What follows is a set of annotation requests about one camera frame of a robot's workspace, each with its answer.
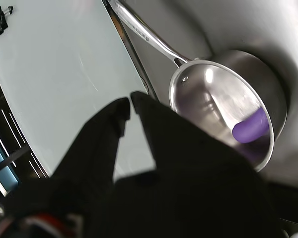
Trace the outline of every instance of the purple sponge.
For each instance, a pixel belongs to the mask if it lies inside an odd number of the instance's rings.
[[[233,128],[234,138],[241,143],[252,142],[269,131],[269,123],[263,108]]]

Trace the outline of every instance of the stainless steel sink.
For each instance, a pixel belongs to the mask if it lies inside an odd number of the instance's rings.
[[[226,49],[250,52],[276,71],[288,118],[262,175],[298,187],[298,0],[126,0],[172,47],[188,58]],[[158,99],[169,105],[175,66],[126,29]]]

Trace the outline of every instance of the saucepan rim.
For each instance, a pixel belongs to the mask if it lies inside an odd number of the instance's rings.
[[[263,161],[258,164],[254,169],[259,172],[261,171],[270,161],[272,154],[273,154],[273,149],[274,149],[274,145],[275,145],[275,139],[274,139],[274,128],[272,125],[272,121],[271,118],[269,116],[269,113],[266,109],[266,106],[264,104],[264,102],[262,101],[262,99],[260,98],[260,96],[257,94],[257,92],[255,91],[255,89],[243,78],[241,77],[238,73],[236,73],[235,71],[233,71],[232,69],[220,64],[220,63],[216,63],[210,60],[204,60],[204,59],[197,59],[197,60],[193,60],[193,61],[189,61],[187,63],[184,63],[183,65],[181,65],[173,74],[172,78],[171,78],[171,82],[170,82],[170,86],[169,86],[169,99],[170,99],[170,106],[171,109],[174,110],[176,113],[178,113],[177,110],[177,105],[175,102],[175,96],[176,96],[176,83],[178,80],[180,80],[179,76],[180,74],[187,68],[193,66],[193,65],[197,65],[197,64],[206,64],[206,65],[212,65],[212,66],[216,66],[219,67],[221,69],[226,70],[227,72],[231,73],[232,75],[234,75],[237,79],[239,79],[242,83],[244,83],[251,91],[252,93],[255,95],[255,97],[257,98],[257,100],[260,103],[260,106],[263,108],[267,120],[268,120],[268,124],[269,124],[269,133],[270,133],[270,144],[269,144],[269,149],[268,152],[266,154],[266,157],[263,159]]]

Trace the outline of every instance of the saucepan handle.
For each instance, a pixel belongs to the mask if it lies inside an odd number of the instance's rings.
[[[162,40],[126,3],[108,0],[118,17],[137,35],[167,56],[178,67],[189,60],[181,56]]]

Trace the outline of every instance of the stainless steel saucepan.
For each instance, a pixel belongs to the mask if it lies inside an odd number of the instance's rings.
[[[227,51],[210,60],[190,61],[164,42],[125,3],[110,0],[110,5],[130,29],[177,65],[170,83],[171,108],[236,149],[256,171],[263,169],[287,115],[285,96],[273,71],[243,51]],[[234,126],[259,111],[266,115],[267,133],[250,143],[238,142],[232,135]]]

